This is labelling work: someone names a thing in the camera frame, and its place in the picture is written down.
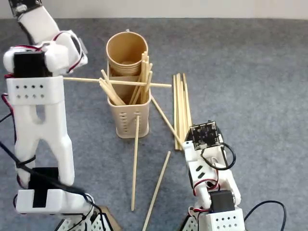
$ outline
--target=beige plastic container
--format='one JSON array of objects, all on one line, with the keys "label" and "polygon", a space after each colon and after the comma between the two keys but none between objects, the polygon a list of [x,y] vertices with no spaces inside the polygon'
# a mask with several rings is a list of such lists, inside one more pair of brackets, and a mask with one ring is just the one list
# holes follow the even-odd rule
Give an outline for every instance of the beige plastic container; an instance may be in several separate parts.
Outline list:
[{"label": "beige plastic container", "polygon": [[[112,80],[137,81],[139,76],[109,77]],[[134,91],[134,86],[113,85],[118,96],[125,102],[130,101]],[[136,117],[139,116],[139,137],[144,137],[149,133],[149,111],[151,102],[151,90],[147,103],[138,105],[115,106],[108,98],[114,121],[116,133],[120,138],[135,138],[136,134]]]},{"label": "beige plastic container", "polygon": [[107,42],[108,62],[117,76],[135,76],[141,71],[141,55],[148,51],[144,37],[134,32],[121,32]]}]

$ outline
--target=hole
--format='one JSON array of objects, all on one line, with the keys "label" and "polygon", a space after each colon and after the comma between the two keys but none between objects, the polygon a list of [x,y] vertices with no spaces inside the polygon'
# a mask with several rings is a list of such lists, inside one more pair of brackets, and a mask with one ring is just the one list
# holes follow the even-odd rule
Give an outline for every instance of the hole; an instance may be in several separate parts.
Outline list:
[{"label": "hole", "polygon": [[200,166],[196,169],[196,171],[197,171],[197,172],[199,172],[199,171],[200,171],[200,169],[202,169],[202,167],[203,167],[203,166],[202,166],[202,165],[200,165]]},{"label": "hole", "polygon": [[204,176],[204,172],[202,172],[199,176],[198,176],[198,178],[200,179],[202,176]]},{"label": "hole", "polygon": [[38,118],[41,122],[45,121],[45,106],[44,105],[37,105],[36,106],[36,113]]}]

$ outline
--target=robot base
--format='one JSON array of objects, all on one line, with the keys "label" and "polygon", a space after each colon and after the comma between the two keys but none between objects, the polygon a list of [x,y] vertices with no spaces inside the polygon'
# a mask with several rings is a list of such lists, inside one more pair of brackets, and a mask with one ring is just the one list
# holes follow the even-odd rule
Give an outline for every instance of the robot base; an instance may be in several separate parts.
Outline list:
[{"label": "robot base", "polygon": [[[234,211],[201,214],[199,217],[199,231],[245,231],[243,211],[236,207]],[[181,231],[197,231],[195,218],[187,217],[182,224]]]},{"label": "robot base", "polygon": [[[121,227],[118,225],[114,217],[110,214],[107,207],[100,206],[101,210],[103,211],[103,221],[106,231],[122,231]],[[83,225],[76,226],[74,229],[70,231],[84,231],[80,227]],[[71,220],[63,219],[58,227],[54,231],[67,231],[72,227]],[[97,215],[95,220],[92,222],[92,226],[87,231],[103,231],[103,226],[101,222],[101,216]]]}]

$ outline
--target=paper cup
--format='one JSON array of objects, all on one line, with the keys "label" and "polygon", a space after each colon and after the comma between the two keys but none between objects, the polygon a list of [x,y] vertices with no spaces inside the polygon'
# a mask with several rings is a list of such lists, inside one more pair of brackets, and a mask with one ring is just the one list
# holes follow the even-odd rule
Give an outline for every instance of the paper cup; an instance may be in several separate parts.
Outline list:
[{"label": "paper cup", "polygon": [[135,76],[141,71],[141,55],[148,51],[148,44],[141,35],[121,32],[112,36],[106,46],[108,62],[119,76]]}]

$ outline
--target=black wire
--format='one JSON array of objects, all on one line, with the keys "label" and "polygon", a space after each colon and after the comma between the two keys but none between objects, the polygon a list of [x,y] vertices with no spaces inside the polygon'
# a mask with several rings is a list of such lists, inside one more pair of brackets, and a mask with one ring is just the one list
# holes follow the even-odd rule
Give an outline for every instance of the black wire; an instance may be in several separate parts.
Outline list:
[{"label": "black wire", "polygon": [[205,149],[202,149],[202,151],[201,151],[201,157],[204,159],[204,161],[205,161],[210,167],[212,167],[212,168],[214,168],[214,169],[216,169],[216,170],[219,170],[219,171],[224,171],[224,170],[228,170],[228,169],[230,169],[230,168],[233,167],[233,165],[235,164],[235,161],[236,161],[236,154],[235,154],[234,150],[233,150],[228,144],[223,143],[223,142],[222,142],[221,144],[224,145],[225,147],[227,147],[227,148],[231,151],[231,153],[232,153],[232,162],[231,162],[231,164],[227,165],[226,167],[216,167],[216,166],[212,165],[211,162],[209,162],[206,158],[203,157],[203,153],[204,153],[204,150],[205,150]]},{"label": "black wire", "polygon": [[[14,160],[14,162],[16,163],[16,165],[20,165],[21,161],[0,141],[0,147],[10,156],[10,158],[12,158]],[[103,231],[106,230],[105,226],[104,226],[104,222],[103,222],[103,212],[101,210],[100,207],[98,207],[93,201],[92,198],[89,197],[88,195],[86,195],[85,191],[81,188],[78,187],[74,187],[74,186],[68,186],[65,185],[61,182],[59,182],[58,180],[55,180],[53,178],[47,177],[41,173],[38,173],[36,171],[34,171],[31,168],[28,168],[26,165],[20,165],[20,169],[30,173],[31,175],[35,175],[37,177],[40,177],[42,179],[44,179],[45,181],[48,181],[50,184],[54,185],[55,187],[62,189],[63,191],[66,191],[68,193],[74,193],[74,194],[78,194],[83,196],[83,198],[85,199],[85,201],[87,203],[89,203],[90,205],[92,205],[93,207],[95,207],[96,209],[99,210],[100,212],[100,216],[101,216],[101,221],[102,221],[102,226],[103,226]]]},{"label": "black wire", "polygon": [[9,113],[8,115],[6,115],[5,117],[3,117],[1,120],[0,120],[0,123],[2,123],[4,120],[6,120],[7,118],[9,118],[12,114]]},{"label": "black wire", "polygon": [[208,213],[208,212],[199,212],[198,216],[197,216],[197,225],[198,225],[198,231],[199,231],[199,216],[202,213]]},{"label": "black wire", "polygon": [[86,216],[84,216],[84,215],[82,214],[82,219],[80,220],[80,222],[78,222],[77,224],[75,224],[73,227],[71,227],[71,228],[68,229],[67,231],[71,231],[72,229],[74,229],[75,227],[77,227],[81,222],[83,222],[83,221],[88,217],[88,215],[90,214],[90,212],[92,211],[92,209],[93,209],[93,206],[91,207],[90,211],[88,212],[88,214],[87,214]]},{"label": "black wire", "polygon": [[16,198],[17,198],[18,194],[15,195],[15,197],[13,198],[13,206],[14,208],[16,208]]},{"label": "black wire", "polygon": [[248,214],[246,215],[246,217],[244,218],[244,221],[246,221],[247,218],[249,218],[249,216],[250,216],[258,207],[260,207],[261,205],[267,204],[267,203],[275,203],[275,204],[279,204],[279,205],[282,206],[282,208],[283,208],[283,221],[282,221],[282,226],[281,226],[280,231],[283,231],[283,230],[284,230],[284,227],[285,227],[285,223],[286,223],[286,221],[287,221],[287,209],[286,209],[286,207],[284,206],[284,204],[281,203],[280,201],[271,201],[271,200],[269,200],[269,201],[263,201],[263,202],[257,204],[255,207],[253,207],[253,208],[249,211],[249,213],[248,213]]}]

